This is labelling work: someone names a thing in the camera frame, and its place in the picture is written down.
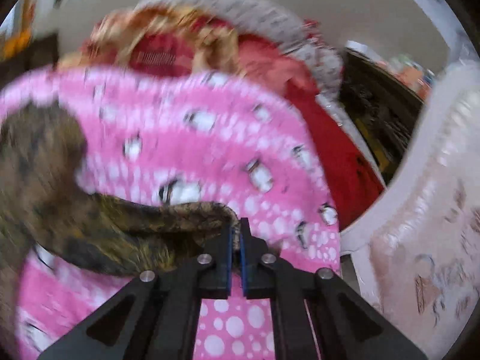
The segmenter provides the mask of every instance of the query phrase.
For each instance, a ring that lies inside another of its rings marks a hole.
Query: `red blanket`
[[[317,85],[301,61],[280,54],[266,39],[240,37],[240,65],[247,77],[287,98],[310,130],[338,212],[340,230],[360,217],[383,186],[350,138],[315,102]]]

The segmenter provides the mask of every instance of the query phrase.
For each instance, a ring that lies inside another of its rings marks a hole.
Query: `floor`
[[[342,277],[345,282],[352,287],[357,294],[360,294],[360,286],[355,274],[355,268],[350,255],[340,257],[340,264],[342,266]]]

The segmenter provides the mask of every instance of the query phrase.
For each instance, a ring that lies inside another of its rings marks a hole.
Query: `pink blanket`
[[[78,183],[142,204],[216,200],[281,245],[294,266],[339,269],[333,202],[296,108],[246,80],[208,73],[152,79],[114,68],[23,76],[0,96],[1,114],[54,98],[88,140]],[[17,337],[34,360],[128,282],[67,264],[37,247],[23,272]],[[194,358],[274,359],[268,300],[202,303]]]

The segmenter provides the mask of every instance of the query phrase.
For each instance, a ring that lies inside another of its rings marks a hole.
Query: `red fabric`
[[[343,230],[375,202],[383,186],[350,138],[315,102],[314,92],[299,89],[289,81],[285,97],[300,110],[308,125]]]
[[[280,54],[273,43],[255,35],[240,37],[239,60],[250,80],[285,97],[302,113],[325,171],[340,230],[346,228],[383,192],[369,163],[315,102],[318,88],[303,62]]]
[[[293,80],[299,88],[317,91],[317,84],[308,67],[296,59],[285,57],[277,46],[256,35],[241,35],[238,59],[247,77],[283,96],[285,84]]]
[[[194,55],[187,41],[174,33],[145,35],[131,53],[130,67],[157,77],[188,76]]]
[[[200,16],[196,19],[195,23],[192,25],[192,31],[200,31],[204,26],[209,25],[210,27],[226,27],[230,30],[233,30],[234,27],[226,20],[220,19],[219,17],[214,16]]]

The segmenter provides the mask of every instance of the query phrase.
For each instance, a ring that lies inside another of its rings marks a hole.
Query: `penguin print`
[[[217,115],[206,111],[192,111],[185,115],[183,121],[195,130],[209,132],[213,129]]]
[[[50,271],[55,273],[55,256],[45,250],[42,246],[39,244],[36,244],[34,247],[34,252],[35,255],[37,256],[38,261],[40,263],[47,267]]]
[[[104,85],[96,85],[93,89],[93,100],[99,101],[103,99],[105,95],[105,84]]]
[[[113,122],[117,117],[117,110],[114,107],[105,105],[104,107],[100,108],[98,117],[106,122]]]
[[[302,168],[311,170],[311,155],[310,152],[303,147],[303,145],[295,146],[292,149],[292,155],[297,159]]]
[[[202,188],[199,183],[172,180],[158,191],[164,205],[192,203],[200,201]]]
[[[138,160],[140,153],[142,152],[142,139],[140,134],[128,138],[123,144],[123,155],[130,161]]]
[[[246,171],[250,176],[251,183],[263,193],[273,188],[273,178],[270,170],[259,159],[252,160],[247,164]]]
[[[302,249],[308,249],[307,240],[306,240],[307,235],[305,234],[306,226],[307,226],[307,223],[305,221],[301,221],[295,230],[295,235],[297,236],[297,239],[300,242]]]
[[[31,323],[25,324],[26,336],[30,345],[38,352],[42,353],[50,345],[53,344],[53,339],[44,331],[40,330]]]
[[[272,120],[272,116],[270,116],[268,109],[261,104],[255,106],[253,114],[255,115],[255,118],[262,123],[269,123]]]
[[[229,77],[226,74],[213,72],[205,78],[203,83],[212,88],[218,88],[224,86],[228,81]]]
[[[322,205],[318,213],[322,217],[323,221],[328,225],[328,226],[333,226],[338,222],[338,213],[335,208],[330,206],[328,203],[325,203]]]

